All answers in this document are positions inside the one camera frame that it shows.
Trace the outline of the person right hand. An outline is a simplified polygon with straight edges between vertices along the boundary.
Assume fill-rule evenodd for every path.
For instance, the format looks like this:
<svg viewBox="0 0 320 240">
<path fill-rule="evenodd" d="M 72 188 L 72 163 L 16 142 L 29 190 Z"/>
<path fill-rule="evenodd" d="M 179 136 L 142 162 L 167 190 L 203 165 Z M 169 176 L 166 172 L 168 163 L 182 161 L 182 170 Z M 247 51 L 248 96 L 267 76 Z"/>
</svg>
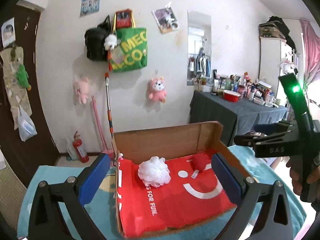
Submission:
<svg viewBox="0 0 320 240">
<path fill-rule="evenodd" d="M 291 158 L 286 163 L 286 166 L 290 168 L 290 177 L 292 179 L 293 192 L 300 196 L 302 193 L 303 186 L 301 184 L 301 179 L 298 170 L 293 166 L 293 161 Z M 307 178 L 308 184 L 313 184 L 319 181 L 319 166 L 315 168 Z"/>
</svg>

